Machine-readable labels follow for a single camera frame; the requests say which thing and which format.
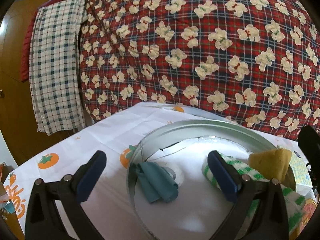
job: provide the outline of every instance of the white and green checkered towel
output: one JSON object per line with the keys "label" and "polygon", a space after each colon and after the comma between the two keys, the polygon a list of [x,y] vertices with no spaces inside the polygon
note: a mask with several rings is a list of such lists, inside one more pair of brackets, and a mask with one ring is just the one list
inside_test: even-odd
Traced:
{"label": "white and green checkered towel", "polygon": [[[220,155],[226,161],[226,163],[232,165],[240,175],[248,174],[250,178],[253,180],[269,181],[265,179],[258,171],[249,167],[246,163],[238,161],[231,156],[225,156],[221,153]],[[207,159],[205,160],[204,165],[202,166],[202,172],[213,186],[220,189],[216,179],[214,178],[212,172],[208,167]],[[305,197],[296,193],[292,189],[283,186],[282,184],[281,184],[281,188],[282,188],[282,193],[284,196],[284,200],[285,200],[285,204],[288,212],[289,234],[291,234],[293,230],[299,225],[302,219],[302,216],[303,216],[302,208],[305,205]],[[259,204],[259,200],[252,201],[251,207],[248,212],[248,218],[250,221],[257,209],[258,204]]]}

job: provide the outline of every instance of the red towel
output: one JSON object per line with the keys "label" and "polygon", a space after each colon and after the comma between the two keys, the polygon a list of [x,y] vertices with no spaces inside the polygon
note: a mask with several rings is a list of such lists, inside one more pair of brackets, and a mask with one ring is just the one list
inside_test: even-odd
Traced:
{"label": "red towel", "polygon": [[[58,2],[61,2],[63,0],[49,0],[45,2],[43,5],[40,6],[46,7]],[[33,32],[33,25],[35,24],[36,16],[37,16],[38,10],[35,11],[30,24],[28,26],[26,36],[24,37],[23,46],[22,46],[22,55],[21,55],[21,66],[20,66],[20,76],[21,76],[21,82],[25,82],[29,80],[29,54],[30,54],[30,43],[31,43],[31,37]]]}

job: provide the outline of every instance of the metal bolt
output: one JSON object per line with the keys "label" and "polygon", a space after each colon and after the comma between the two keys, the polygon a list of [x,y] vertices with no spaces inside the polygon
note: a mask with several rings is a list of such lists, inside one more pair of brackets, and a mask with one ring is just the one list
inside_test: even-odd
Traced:
{"label": "metal bolt", "polygon": [[36,179],[35,184],[40,185],[42,183],[42,179]]}
{"label": "metal bolt", "polygon": [[72,179],[72,175],[68,174],[63,177],[64,181],[70,181]]}
{"label": "metal bolt", "polygon": [[245,180],[245,181],[250,180],[250,176],[247,175],[247,174],[243,174],[243,175],[241,176],[241,178],[242,178],[243,180]]}
{"label": "metal bolt", "polygon": [[276,179],[276,178],[273,178],[271,181],[272,181],[272,183],[273,183],[274,185],[279,184],[279,180]]}

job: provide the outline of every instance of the yellow patterned box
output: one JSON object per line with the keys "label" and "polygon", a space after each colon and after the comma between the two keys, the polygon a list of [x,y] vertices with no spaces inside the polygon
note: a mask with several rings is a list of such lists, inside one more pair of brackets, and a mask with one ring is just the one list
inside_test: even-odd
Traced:
{"label": "yellow patterned box", "polygon": [[305,196],[310,189],[312,189],[312,182],[308,173],[308,169],[304,161],[294,152],[292,152],[290,166],[296,180],[297,192]]}

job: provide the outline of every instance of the red plaid fabric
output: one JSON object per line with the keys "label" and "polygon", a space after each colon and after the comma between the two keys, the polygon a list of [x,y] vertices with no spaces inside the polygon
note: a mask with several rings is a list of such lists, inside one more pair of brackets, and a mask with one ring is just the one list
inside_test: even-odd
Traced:
{"label": "red plaid fabric", "polygon": [[297,139],[319,127],[319,37],[298,0],[88,0],[84,102],[94,120],[184,104]]}

